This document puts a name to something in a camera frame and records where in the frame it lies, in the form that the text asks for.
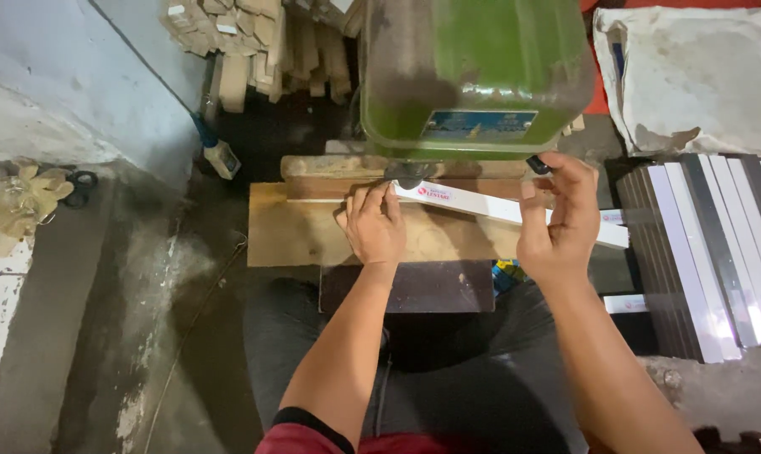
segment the black cuff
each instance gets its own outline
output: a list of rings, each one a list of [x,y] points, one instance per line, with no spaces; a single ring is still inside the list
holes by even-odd
[[[301,424],[306,428],[311,428],[333,442],[344,454],[355,454],[355,449],[345,436],[331,429],[330,426],[313,416],[309,411],[294,406],[285,407],[274,417],[272,426],[285,423]]]

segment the red sleeve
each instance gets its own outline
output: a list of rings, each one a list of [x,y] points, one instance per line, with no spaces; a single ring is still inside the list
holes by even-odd
[[[254,454],[342,454],[335,443],[318,431],[296,423],[271,428]]]

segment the person's lap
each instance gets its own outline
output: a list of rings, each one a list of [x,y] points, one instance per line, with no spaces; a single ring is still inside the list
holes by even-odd
[[[313,284],[284,279],[246,302],[246,360],[265,430],[326,324],[316,301]],[[553,319],[537,287],[516,287],[499,300],[495,314],[480,314],[463,331],[491,329],[479,356],[429,372],[387,370],[382,355],[363,435],[441,434],[477,439],[496,451],[586,451]],[[464,335],[458,332],[446,344],[460,346]]]

